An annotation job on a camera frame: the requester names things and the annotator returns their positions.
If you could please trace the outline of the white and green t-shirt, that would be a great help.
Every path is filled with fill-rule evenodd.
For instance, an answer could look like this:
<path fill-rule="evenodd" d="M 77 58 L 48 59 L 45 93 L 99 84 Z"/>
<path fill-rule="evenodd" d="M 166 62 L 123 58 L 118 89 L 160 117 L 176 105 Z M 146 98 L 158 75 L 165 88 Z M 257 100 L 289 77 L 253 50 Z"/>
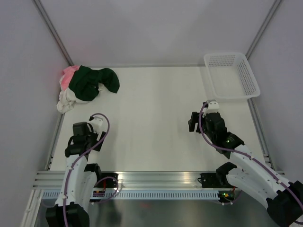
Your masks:
<path fill-rule="evenodd" d="M 68 88 L 74 92 L 77 99 L 90 102 L 99 95 L 99 85 L 101 84 L 115 94 L 120 88 L 118 76 L 112 69 L 93 70 L 86 66 L 80 66 L 74 72 Z"/>

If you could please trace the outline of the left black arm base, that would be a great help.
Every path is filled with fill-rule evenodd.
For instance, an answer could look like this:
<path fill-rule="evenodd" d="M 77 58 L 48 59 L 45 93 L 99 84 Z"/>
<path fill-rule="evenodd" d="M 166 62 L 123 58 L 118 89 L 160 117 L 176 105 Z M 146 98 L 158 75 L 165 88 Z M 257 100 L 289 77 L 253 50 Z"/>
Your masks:
<path fill-rule="evenodd" d="M 102 191 L 106 189 L 112 189 L 117 187 L 118 174 L 117 173 L 102 173 L 101 174 L 101 182 L 95 185 L 95 188 L 100 188 Z"/>

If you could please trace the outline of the pink t-shirt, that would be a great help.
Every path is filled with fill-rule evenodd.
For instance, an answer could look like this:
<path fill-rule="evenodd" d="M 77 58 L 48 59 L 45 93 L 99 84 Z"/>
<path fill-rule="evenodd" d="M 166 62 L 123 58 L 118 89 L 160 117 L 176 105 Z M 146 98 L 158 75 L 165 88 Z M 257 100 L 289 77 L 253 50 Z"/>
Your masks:
<path fill-rule="evenodd" d="M 68 88 L 69 83 L 70 83 L 75 71 L 77 71 L 79 68 L 80 68 L 80 66 L 74 65 L 74 66 L 69 66 L 63 70 L 63 75 L 59 81 L 62 91 L 65 91 Z"/>

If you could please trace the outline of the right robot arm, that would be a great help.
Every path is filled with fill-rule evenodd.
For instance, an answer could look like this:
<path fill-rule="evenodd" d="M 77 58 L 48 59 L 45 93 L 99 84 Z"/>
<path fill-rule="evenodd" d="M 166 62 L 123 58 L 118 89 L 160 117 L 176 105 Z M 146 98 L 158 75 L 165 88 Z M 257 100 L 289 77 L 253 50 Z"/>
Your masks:
<path fill-rule="evenodd" d="M 299 224 L 303 216 L 303 184 L 294 183 L 261 163 L 237 135 L 229 132 L 219 113 L 193 112 L 189 131 L 200 133 L 205 141 L 228 162 L 216 170 L 216 181 L 234 186 L 258 201 L 280 227 Z"/>

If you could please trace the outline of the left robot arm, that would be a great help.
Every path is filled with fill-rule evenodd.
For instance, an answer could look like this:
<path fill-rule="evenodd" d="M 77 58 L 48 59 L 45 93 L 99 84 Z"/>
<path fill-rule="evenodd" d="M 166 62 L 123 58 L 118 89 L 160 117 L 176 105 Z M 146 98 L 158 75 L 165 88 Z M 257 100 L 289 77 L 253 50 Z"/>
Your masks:
<path fill-rule="evenodd" d="M 66 169 L 59 196 L 53 207 L 46 210 L 50 227 L 88 227 L 88 206 L 93 187 L 103 183 L 98 164 L 89 164 L 91 147 L 99 151 L 106 132 L 102 131 L 103 120 L 90 118 L 88 122 L 75 123 L 73 135 L 65 149 Z"/>

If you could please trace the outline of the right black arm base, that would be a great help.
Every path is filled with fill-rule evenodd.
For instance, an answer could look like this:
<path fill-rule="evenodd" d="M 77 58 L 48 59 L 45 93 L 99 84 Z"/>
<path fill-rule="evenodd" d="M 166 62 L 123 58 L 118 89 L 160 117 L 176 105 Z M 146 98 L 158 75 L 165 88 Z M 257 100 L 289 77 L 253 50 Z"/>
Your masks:
<path fill-rule="evenodd" d="M 217 173 L 201 173 L 199 181 L 203 188 L 233 188 L 226 177 L 220 176 Z"/>

